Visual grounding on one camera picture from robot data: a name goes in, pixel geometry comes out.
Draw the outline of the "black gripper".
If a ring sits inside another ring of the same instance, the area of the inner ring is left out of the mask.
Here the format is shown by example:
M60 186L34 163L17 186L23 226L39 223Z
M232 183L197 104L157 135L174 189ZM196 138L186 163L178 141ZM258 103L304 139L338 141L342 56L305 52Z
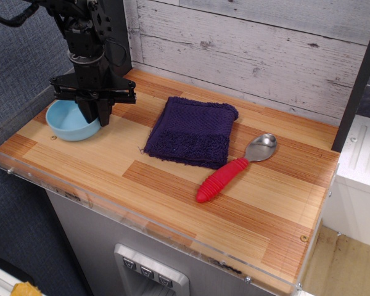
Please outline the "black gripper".
M107 126L112 104L134 104L136 83L117 75L105 58L99 60L72 59L74 71L50 79L57 99L75 101L87 122L99 114L101 126Z

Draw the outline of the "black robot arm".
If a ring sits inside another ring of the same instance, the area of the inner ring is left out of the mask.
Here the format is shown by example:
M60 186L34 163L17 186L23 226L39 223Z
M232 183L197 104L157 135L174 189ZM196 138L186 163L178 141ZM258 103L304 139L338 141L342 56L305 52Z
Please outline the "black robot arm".
M0 23L20 27L40 7L55 20L67 42L73 73L50 79L57 100L73 101L84 119L109 124L115 104L136 102L123 1L30 1L18 15Z

